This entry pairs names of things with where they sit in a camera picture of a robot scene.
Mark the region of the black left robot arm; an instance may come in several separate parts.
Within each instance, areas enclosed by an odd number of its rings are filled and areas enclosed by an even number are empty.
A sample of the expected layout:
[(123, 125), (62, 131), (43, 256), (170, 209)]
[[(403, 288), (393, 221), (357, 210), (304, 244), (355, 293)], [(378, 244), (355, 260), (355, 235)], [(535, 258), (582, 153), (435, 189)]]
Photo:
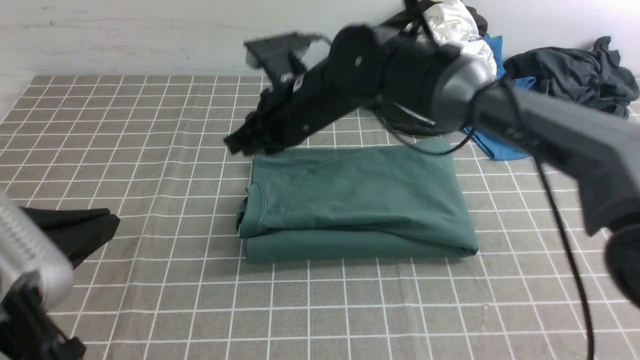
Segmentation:
[(107, 208), (50, 210), (0, 199), (0, 350), (9, 360), (82, 360), (86, 346), (49, 317), (71, 293), (74, 269), (114, 238)]

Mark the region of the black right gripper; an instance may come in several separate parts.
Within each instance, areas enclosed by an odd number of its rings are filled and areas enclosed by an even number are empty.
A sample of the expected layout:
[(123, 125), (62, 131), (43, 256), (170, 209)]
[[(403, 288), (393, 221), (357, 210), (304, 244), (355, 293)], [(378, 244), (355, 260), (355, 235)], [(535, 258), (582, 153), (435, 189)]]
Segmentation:
[(332, 85), (282, 86), (266, 91), (243, 125), (223, 142), (232, 154), (275, 154), (300, 145), (350, 111), (350, 99)]

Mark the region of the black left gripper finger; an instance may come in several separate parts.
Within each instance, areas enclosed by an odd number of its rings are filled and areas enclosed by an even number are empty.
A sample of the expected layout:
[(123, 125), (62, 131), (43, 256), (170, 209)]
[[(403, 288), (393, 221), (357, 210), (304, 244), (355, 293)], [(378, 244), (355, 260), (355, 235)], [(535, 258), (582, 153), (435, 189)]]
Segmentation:
[(109, 209), (53, 210), (20, 208), (42, 231), (67, 229), (96, 219), (112, 216)]
[(75, 227), (43, 232), (66, 255), (75, 269), (114, 238), (120, 223), (121, 219), (112, 214)]

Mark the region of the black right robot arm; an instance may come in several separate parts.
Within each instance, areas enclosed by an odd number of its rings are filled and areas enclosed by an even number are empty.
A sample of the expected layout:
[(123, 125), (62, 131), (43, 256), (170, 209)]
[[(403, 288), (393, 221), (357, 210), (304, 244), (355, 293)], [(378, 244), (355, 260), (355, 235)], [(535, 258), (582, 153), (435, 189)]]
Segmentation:
[(327, 56), (290, 79), (269, 55), (286, 56), (297, 33), (245, 43), (274, 82), (245, 123), (224, 139), (233, 153), (279, 153), (352, 110), (386, 101), (434, 121), (437, 133), (480, 129), (574, 178), (589, 235), (606, 228), (612, 282), (639, 305), (639, 125), (601, 111), (493, 80), (453, 45), (395, 29), (348, 25)]

